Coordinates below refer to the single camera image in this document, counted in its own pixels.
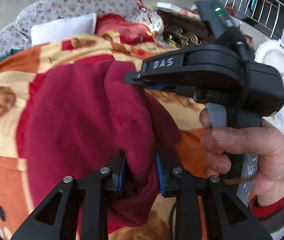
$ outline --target finger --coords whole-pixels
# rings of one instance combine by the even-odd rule
[[[202,137],[200,139],[200,142],[202,146],[206,149],[208,152],[216,153],[216,154],[222,154],[224,151],[221,149],[216,140],[214,139],[212,135],[211,130],[205,130],[202,133]]]
[[[232,154],[277,155],[284,152],[284,136],[276,128],[213,128],[212,136],[220,148]]]
[[[256,195],[264,195],[274,187],[275,181],[264,177],[258,172],[258,177],[255,179],[253,191]]]
[[[205,158],[207,167],[218,173],[225,174],[231,168],[231,161],[225,154],[207,152]]]
[[[217,171],[212,170],[212,169],[210,169],[209,167],[207,167],[206,170],[205,170],[205,175],[206,175],[206,177],[208,178],[208,177],[210,177],[210,176],[212,176],[212,175],[219,176],[219,173],[218,173]]]
[[[275,128],[271,123],[269,123],[267,120],[264,120],[263,118],[261,119],[262,127],[267,127],[267,128]]]
[[[208,114],[208,111],[206,109],[203,109],[200,113],[200,122],[203,125],[204,128],[210,128],[210,116]]]

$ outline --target human hand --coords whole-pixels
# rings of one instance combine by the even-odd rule
[[[210,119],[204,109],[200,121],[210,128]],[[201,144],[206,149],[207,176],[227,173],[231,168],[224,154],[258,154],[259,170],[253,188],[260,206],[269,206],[284,197],[284,136],[270,123],[263,127],[242,129],[212,128],[205,130]]]

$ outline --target red cloth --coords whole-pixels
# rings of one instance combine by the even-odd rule
[[[107,14],[97,18],[95,34],[102,35],[112,30],[120,33],[121,43],[136,45],[141,42],[154,42],[149,36],[150,29],[142,23],[129,23],[117,14]]]
[[[122,199],[111,200],[109,233],[141,226],[159,193],[155,143],[181,165],[180,132],[164,107],[141,87],[124,84],[135,70],[115,60],[59,66],[31,83],[24,125],[25,158],[34,205],[67,175],[90,175],[123,149],[132,173]]]
[[[21,115],[15,134],[17,152],[21,159],[25,159],[25,127],[29,119],[29,113],[32,109],[37,92],[45,81],[45,78],[46,74],[37,74],[33,82],[29,84],[29,100],[27,101],[26,107]]]
[[[227,6],[226,6],[225,9],[228,12],[228,14],[231,15],[231,16],[234,16],[236,14],[236,12],[237,12],[236,7],[235,6],[232,7],[232,3],[231,2],[227,3]]]
[[[252,205],[250,205],[250,209],[252,213],[255,215],[255,217],[259,219],[265,219],[267,217],[272,216],[277,211],[279,211],[281,208],[284,207],[284,197],[280,199],[278,202],[266,206],[266,207],[260,207],[258,206],[257,198],[253,199]]]
[[[150,15],[149,15],[149,12],[151,12],[151,10],[148,9],[148,8],[144,5],[144,3],[143,3],[142,0],[133,0],[133,1],[135,1],[135,2],[139,5],[139,8],[140,8],[140,10],[141,10],[142,12],[146,12],[146,13],[147,13],[147,17],[148,17],[148,19],[149,19],[149,22],[150,22],[150,24],[152,24],[152,20],[151,20],[151,17],[150,17]]]

